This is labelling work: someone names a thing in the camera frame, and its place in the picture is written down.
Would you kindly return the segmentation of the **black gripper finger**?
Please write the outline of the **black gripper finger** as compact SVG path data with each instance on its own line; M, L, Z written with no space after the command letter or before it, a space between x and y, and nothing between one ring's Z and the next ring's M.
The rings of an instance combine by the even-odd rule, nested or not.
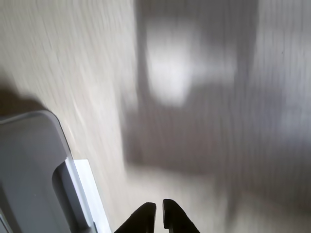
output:
M163 200L163 225L170 233L199 233L185 211L172 199Z
M154 233L156 204L146 202L136 209L115 233Z

